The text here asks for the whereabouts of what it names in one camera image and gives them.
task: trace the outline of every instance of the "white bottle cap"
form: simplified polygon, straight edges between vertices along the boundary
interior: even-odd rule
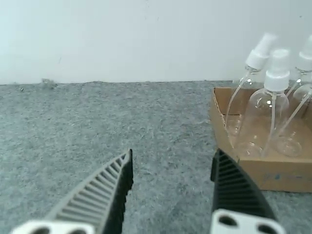
[[[312,35],[309,36],[302,50],[296,68],[302,71],[312,71]]]
[[[261,70],[270,56],[270,50],[277,36],[265,33],[258,45],[250,52],[246,64],[256,70]]]
[[[288,88],[290,77],[289,54],[289,50],[286,49],[273,51],[264,80],[264,88],[271,92],[282,92]]]

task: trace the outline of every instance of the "cardboard box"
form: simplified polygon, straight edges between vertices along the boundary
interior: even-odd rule
[[[244,90],[247,101],[253,91]],[[312,103],[308,105],[301,119],[300,134],[306,139],[303,153],[298,157],[287,157],[270,149],[267,157],[241,157],[234,153],[232,140],[225,128],[224,114],[231,96],[230,88],[214,88],[210,118],[218,147],[231,156],[249,174],[262,190],[312,192]],[[237,115],[235,108],[230,115]]]

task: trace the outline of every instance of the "clear plastic bottle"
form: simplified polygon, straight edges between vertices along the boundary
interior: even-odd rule
[[[286,122],[289,102],[285,90],[289,85],[289,51],[275,50],[266,71],[264,88],[254,92],[234,145],[239,156],[266,156],[276,129]]]
[[[273,146],[281,154],[289,157],[297,157],[301,154],[305,138],[300,132],[304,131],[301,128],[306,128],[302,124],[302,116],[311,100],[312,84],[305,84],[294,92],[290,101],[292,114],[274,136]]]
[[[239,80],[233,81],[231,98],[225,114],[225,124],[230,135],[236,136],[241,123],[241,117],[245,111],[240,103],[241,89],[259,89],[263,82],[257,79],[257,74],[263,69],[270,56],[270,50],[276,40],[276,36],[265,33],[258,45],[250,52],[246,59],[246,74]],[[235,107],[235,115],[230,115],[231,108]]]
[[[294,90],[310,82],[306,79],[312,72],[312,35],[309,36],[305,45],[299,53],[299,58],[295,68],[295,79],[291,81],[291,88],[286,93],[290,97]]]

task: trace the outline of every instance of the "gray carpet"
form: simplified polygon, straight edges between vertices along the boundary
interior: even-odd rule
[[[135,183],[123,233],[208,233],[216,144],[207,113],[222,84],[0,86],[0,233],[43,217],[127,148]],[[311,233],[311,194],[264,194],[289,233]]]

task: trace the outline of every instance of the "mounting hole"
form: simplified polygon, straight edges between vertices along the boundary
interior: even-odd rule
[[[74,230],[69,234],[87,234],[87,233],[86,231],[79,229],[79,230]]]
[[[277,231],[275,231],[273,228],[266,224],[261,224],[258,226],[258,231],[266,234],[277,234]]]
[[[50,229],[48,228],[38,228],[37,230],[34,230],[31,234],[49,234]]]
[[[227,226],[232,226],[232,227],[237,226],[236,221],[233,218],[226,216],[226,215],[221,216],[219,218],[219,222]]]

